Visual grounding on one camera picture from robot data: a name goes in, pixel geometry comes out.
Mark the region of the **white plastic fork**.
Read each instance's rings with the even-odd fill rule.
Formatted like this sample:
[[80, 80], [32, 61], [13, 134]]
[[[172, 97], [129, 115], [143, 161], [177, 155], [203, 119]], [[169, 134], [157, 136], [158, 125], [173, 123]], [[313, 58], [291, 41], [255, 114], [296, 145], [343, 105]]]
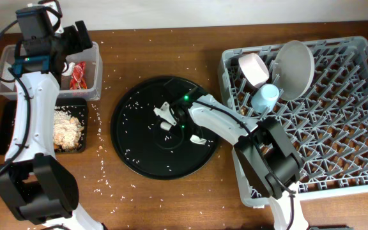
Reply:
[[197, 135], [192, 135], [190, 137], [190, 141], [194, 144], [200, 144], [200, 145], [204, 145], [206, 144], [207, 140], [206, 139], [203, 139], [203, 138], [200, 138], [199, 136]]

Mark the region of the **white tissue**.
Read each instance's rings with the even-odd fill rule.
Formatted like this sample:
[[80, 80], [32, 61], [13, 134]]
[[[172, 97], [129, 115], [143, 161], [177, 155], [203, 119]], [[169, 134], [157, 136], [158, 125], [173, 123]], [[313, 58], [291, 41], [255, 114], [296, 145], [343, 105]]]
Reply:
[[62, 71], [62, 76], [71, 76], [73, 69], [75, 67], [75, 63], [65, 63], [65, 67]]

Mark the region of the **red snack wrapper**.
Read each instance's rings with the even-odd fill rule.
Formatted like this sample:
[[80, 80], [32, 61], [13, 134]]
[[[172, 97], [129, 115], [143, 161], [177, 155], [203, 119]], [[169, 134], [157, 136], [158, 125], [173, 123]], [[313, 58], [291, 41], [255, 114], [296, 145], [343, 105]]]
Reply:
[[70, 90], [76, 89], [87, 89], [86, 84], [86, 62], [82, 61], [77, 63], [72, 70], [71, 80], [70, 80]]

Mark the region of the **light blue plastic cup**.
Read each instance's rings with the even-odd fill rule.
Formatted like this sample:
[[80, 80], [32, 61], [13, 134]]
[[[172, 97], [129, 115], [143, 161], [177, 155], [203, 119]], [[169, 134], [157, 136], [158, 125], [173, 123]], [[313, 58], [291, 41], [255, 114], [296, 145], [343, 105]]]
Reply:
[[263, 113], [266, 108], [272, 110], [280, 96], [279, 89], [273, 84], [262, 85], [251, 99], [251, 106], [257, 113]]

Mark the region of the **pink bowl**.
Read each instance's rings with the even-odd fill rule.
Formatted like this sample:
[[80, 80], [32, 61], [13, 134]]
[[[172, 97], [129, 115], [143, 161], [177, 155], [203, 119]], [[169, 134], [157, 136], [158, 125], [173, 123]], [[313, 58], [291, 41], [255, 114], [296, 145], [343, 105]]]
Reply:
[[257, 54], [244, 55], [238, 62], [242, 74], [254, 88], [260, 88], [269, 79], [268, 68]]

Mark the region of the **oats and nuts food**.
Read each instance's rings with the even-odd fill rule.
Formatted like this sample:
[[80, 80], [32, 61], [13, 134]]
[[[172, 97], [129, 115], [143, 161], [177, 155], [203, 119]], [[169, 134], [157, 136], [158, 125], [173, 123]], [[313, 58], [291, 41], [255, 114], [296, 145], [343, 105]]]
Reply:
[[53, 143], [55, 150], [71, 151], [79, 147], [84, 126], [65, 111], [54, 112]]

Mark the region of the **grey plate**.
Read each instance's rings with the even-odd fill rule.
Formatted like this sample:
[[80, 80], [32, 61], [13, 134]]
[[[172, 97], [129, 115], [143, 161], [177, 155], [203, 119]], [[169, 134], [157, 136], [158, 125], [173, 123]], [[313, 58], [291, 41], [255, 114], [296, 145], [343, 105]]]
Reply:
[[309, 89], [314, 77], [314, 57], [303, 42], [293, 40], [284, 44], [275, 58], [273, 84], [283, 90], [280, 98], [295, 100]]

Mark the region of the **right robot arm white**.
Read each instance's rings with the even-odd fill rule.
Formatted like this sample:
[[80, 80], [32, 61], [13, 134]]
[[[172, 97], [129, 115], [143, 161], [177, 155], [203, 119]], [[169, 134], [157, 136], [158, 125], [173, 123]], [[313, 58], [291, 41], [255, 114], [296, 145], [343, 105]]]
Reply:
[[308, 229], [298, 193], [303, 162], [275, 118], [242, 116], [179, 78], [169, 79], [163, 88], [169, 99], [154, 110], [158, 117], [180, 128], [207, 128], [230, 143], [249, 185], [268, 199], [274, 229]]

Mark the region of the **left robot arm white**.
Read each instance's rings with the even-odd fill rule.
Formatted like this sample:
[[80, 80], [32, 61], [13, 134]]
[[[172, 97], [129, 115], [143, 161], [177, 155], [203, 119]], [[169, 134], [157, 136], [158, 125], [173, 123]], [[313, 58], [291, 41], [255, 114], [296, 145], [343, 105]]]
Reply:
[[17, 107], [0, 165], [0, 197], [19, 221], [46, 229], [104, 230], [81, 206], [77, 181], [54, 152], [54, 108], [66, 58], [93, 46], [83, 21], [63, 27], [62, 16], [57, 1], [40, 1], [16, 12], [22, 39], [8, 70]]

